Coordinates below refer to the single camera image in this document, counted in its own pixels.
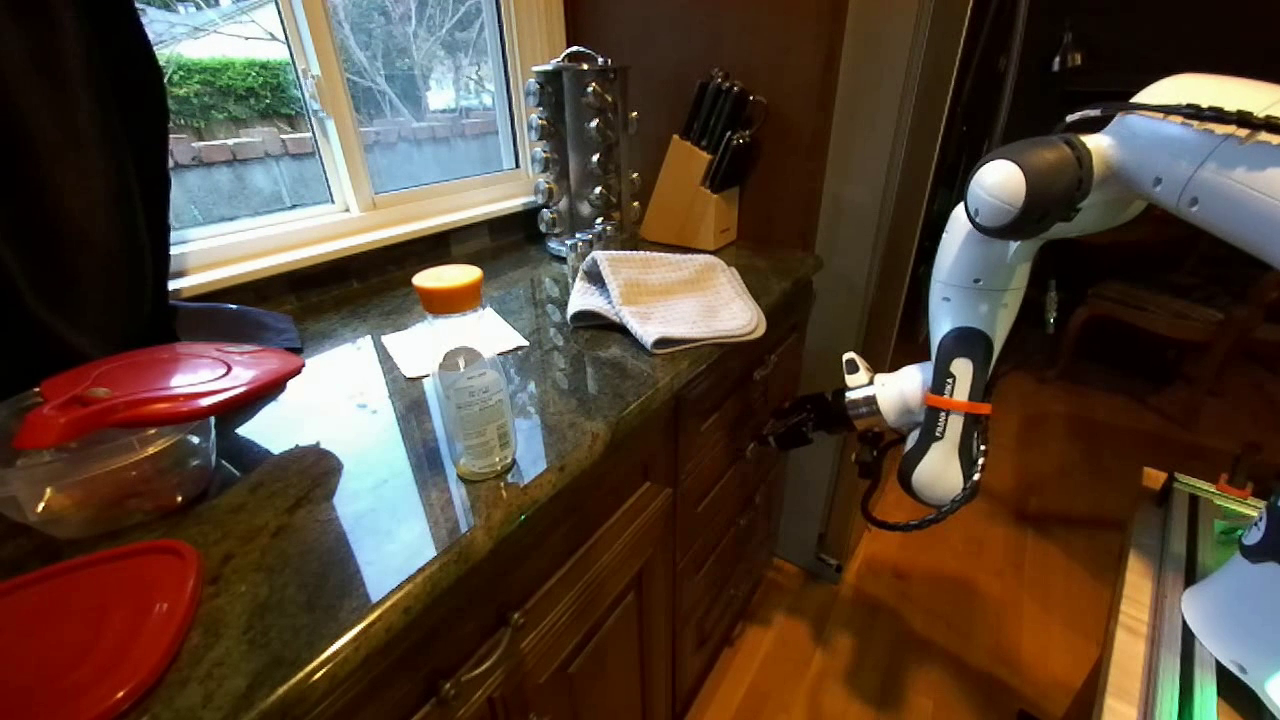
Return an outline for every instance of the white towel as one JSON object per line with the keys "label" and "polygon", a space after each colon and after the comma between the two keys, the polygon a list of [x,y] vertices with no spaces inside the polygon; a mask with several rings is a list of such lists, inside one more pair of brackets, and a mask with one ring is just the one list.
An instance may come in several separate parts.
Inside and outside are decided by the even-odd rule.
{"label": "white towel", "polygon": [[743,343],[770,329],[743,277],[695,251],[593,251],[571,278],[567,316],[625,323],[643,347]]}

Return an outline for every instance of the granite countertop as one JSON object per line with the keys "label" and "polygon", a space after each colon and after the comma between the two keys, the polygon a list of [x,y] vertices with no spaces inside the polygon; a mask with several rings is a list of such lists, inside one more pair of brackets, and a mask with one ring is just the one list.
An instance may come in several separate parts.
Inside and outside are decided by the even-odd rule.
{"label": "granite countertop", "polygon": [[[721,251],[782,307],[815,273],[806,251]],[[136,715],[251,715],[378,652],[520,518],[586,476],[612,434],[664,406],[721,347],[643,353],[625,329],[567,323],[567,273],[540,243],[494,260],[489,303],[524,330],[508,353],[515,466],[466,483],[434,402],[380,336],[426,319],[407,277],[298,293],[305,370],[229,434],[215,492],[97,543],[14,541],[0,577],[139,536],[196,543],[196,625]]]}

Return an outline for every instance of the food container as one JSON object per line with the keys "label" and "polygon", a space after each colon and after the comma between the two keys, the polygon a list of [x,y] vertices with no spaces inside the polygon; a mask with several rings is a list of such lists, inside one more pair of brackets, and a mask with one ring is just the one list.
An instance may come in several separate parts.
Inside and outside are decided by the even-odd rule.
{"label": "food container", "polygon": [[[37,390],[0,402],[14,441]],[[175,510],[215,476],[215,421],[99,427],[62,446],[0,451],[0,510],[55,541],[117,533]]]}
{"label": "food container", "polygon": [[302,366],[261,343],[157,343],[49,374],[0,402],[0,510],[80,541],[185,507],[215,476],[215,421]]}

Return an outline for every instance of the jar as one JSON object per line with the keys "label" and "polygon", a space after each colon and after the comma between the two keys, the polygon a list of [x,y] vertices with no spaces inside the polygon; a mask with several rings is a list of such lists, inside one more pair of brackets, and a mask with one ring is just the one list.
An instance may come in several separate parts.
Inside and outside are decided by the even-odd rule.
{"label": "jar", "polygon": [[[437,263],[413,277],[430,316],[466,316],[483,307],[483,273],[477,263]],[[513,401],[502,357],[457,343],[434,374],[439,427],[460,478],[498,478],[515,462]]]}

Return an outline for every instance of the window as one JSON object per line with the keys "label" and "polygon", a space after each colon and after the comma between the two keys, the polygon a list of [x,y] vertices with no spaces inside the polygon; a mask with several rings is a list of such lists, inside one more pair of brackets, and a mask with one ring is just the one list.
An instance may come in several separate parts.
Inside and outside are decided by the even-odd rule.
{"label": "window", "polygon": [[559,0],[136,0],[167,84],[175,293],[534,209]]}

